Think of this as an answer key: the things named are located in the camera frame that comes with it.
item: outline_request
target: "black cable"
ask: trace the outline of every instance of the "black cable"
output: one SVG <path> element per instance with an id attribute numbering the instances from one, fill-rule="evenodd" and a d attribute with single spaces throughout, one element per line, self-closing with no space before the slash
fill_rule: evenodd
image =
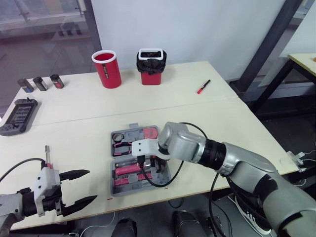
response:
<path id="1" fill-rule="evenodd" d="M 171 204 L 170 200 L 168 201 L 168 203 L 169 203 L 169 205 L 170 205 L 172 208 L 177 209 L 177 208 L 179 208 L 179 207 L 181 207 L 181 206 L 183 205 L 183 203 L 184 203 L 184 197 L 181 198 L 181 202 L 180 202 L 180 204 L 177 205 L 177 206 L 173 206 L 173 205 Z"/>
<path id="2" fill-rule="evenodd" d="M 229 229 L 230 229 L 230 236 L 232 237 L 233 236 L 233 228 L 232 228 L 232 223 L 228 217 L 228 215 L 226 214 L 226 212 L 219 206 L 217 205 L 214 201 L 212 201 L 212 203 L 217 206 L 219 209 L 221 209 L 221 211 L 224 213 L 224 215 L 226 216 L 227 218 L 227 221 L 228 221 L 228 224 L 229 224 Z"/>
<path id="3" fill-rule="evenodd" d="M 25 159 L 19 163 L 17 163 L 15 166 L 13 166 L 11 169 L 9 169 L 3 176 L 1 176 L 0 178 L 0 182 L 12 171 L 14 170 L 16 167 L 20 166 L 21 164 L 24 164 L 26 162 L 29 162 L 29 161 L 33 161 L 33 160 L 39 160 L 41 161 L 41 166 L 43 167 L 43 165 L 45 164 L 45 161 L 41 158 L 30 158 L 30 159 Z"/>
<path id="4" fill-rule="evenodd" d="M 202 130 L 202 129 L 200 129 L 198 126 L 196 126 L 195 124 L 193 124 L 193 123 L 189 123 L 189 122 L 181 122 L 182 124 L 186 124 L 186 125 L 190 125 L 190 126 L 192 126 L 192 127 L 195 127 L 197 130 L 199 130 L 202 134 L 203 134 L 203 136 L 207 139 L 207 135 L 205 134 L 205 132 Z"/>
<path id="5" fill-rule="evenodd" d="M 215 175 L 215 178 L 213 180 L 213 184 L 212 184 L 211 190 L 209 192 L 208 210 L 209 210 L 210 218 L 211 218 L 211 221 L 213 222 L 213 225 L 216 227 L 217 231 L 221 234 L 222 237 L 226 237 L 226 235 L 222 232 L 221 228 L 219 228 L 219 226 L 216 224 L 216 222 L 214 220 L 214 216 L 213 216 L 213 211 L 212 211 L 213 190 L 214 190 L 214 186 L 215 186 L 215 183 L 216 183 L 216 180 L 217 180 L 218 176 L 219 176 L 219 173 L 217 173 Z"/>
<path id="6" fill-rule="evenodd" d="M 146 179 L 151 185 L 153 185 L 153 186 L 155 186 L 155 187 L 157 187 L 157 188 L 163 188 L 163 187 L 166 187 L 167 185 L 171 184 L 171 182 L 177 177 L 177 175 L 179 174 L 179 172 L 180 172 L 180 170 L 181 170 L 181 168 L 182 168 L 183 163 L 184 163 L 184 161 L 181 161 L 181 164 L 180 164 L 180 166 L 179 166 L 179 168 L 178 168 L 176 174 L 173 176 L 172 179 L 170 179 L 170 180 L 169 180 L 167 183 L 165 183 L 165 184 L 155 184 L 153 181 L 151 181 L 151 180 L 148 178 L 147 174 L 146 174 L 145 171 L 144 171 L 144 168 L 141 168 L 141 171 L 142 171 L 142 173 L 143 173 L 145 179 Z"/>

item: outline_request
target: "black battery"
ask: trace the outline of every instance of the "black battery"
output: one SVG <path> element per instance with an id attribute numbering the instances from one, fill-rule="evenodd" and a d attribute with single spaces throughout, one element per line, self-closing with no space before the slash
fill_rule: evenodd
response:
<path id="1" fill-rule="evenodd" d="M 31 84 L 26 79 L 19 79 L 18 84 L 20 87 L 26 92 L 31 93 L 33 92 L 34 88 L 31 86 Z"/>
<path id="2" fill-rule="evenodd" d="M 33 79 L 35 85 L 38 87 L 39 90 L 45 91 L 48 89 L 48 86 L 44 82 L 44 80 L 41 77 L 36 77 Z"/>
<path id="3" fill-rule="evenodd" d="M 61 81 L 60 77 L 57 74 L 51 75 L 50 79 L 56 88 L 61 89 L 64 87 L 63 82 Z"/>

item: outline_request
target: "tool kit case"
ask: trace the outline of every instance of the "tool kit case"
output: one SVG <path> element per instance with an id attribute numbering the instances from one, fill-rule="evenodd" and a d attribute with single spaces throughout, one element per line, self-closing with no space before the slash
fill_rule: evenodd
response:
<path id="1" fill-rule="evenodd" d="M 111 133 L 111 195 L 114 197 L 154 189 L 142 174 L 137 158 L 132 157 L 132 142 L 146 138 L 156 139 L 157 126 L 139 127 L 137 123 L 129 129 Z M 144 170 L 148 178 L 156 184 L 170 180 L 167 161 L 155 156 L 146 156 Z"/>

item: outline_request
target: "cable connector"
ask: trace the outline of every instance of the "cable connector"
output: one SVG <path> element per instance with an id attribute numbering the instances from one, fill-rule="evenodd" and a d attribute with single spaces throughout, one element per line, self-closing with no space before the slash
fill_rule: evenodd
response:
<path id="1" fill-rule="evenodd" d="M 137 157 L 137 163 L 139 164 L 139 167 L 141 169 L 144 168 L 145 156 L 138 156 Z"/>
<path id="2" fill-rule="evenodd" d="M 299 154 L 295 155 L 291 151 L 288 151 L 287 154 L 291 157 L 291 159 L 297 165 L 299 172 L 304 172 L 306 170 L 306 168 L 300 168 L 300 165 L 304 164 L 304 162 L 301 160 L 301 158 L 305 156 L 304 152 L 300 152 Z"/>

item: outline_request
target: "red cup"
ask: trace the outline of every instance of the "red cup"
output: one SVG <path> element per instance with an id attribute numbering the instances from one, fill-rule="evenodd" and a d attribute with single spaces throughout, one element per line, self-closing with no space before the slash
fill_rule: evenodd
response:
<path id="1" fill-rule="evenodd" d="M 121 84 L 117 55 L 111 50 L 100 50 L 92 56 L 92 61 L 105 88 L 116 88 Z"/>
<path id="2" fill-rule="evenodd" d="M 141 73 L 143 85 L 160 85 L 161 73 L 149 75 L 148 73 Z"/>

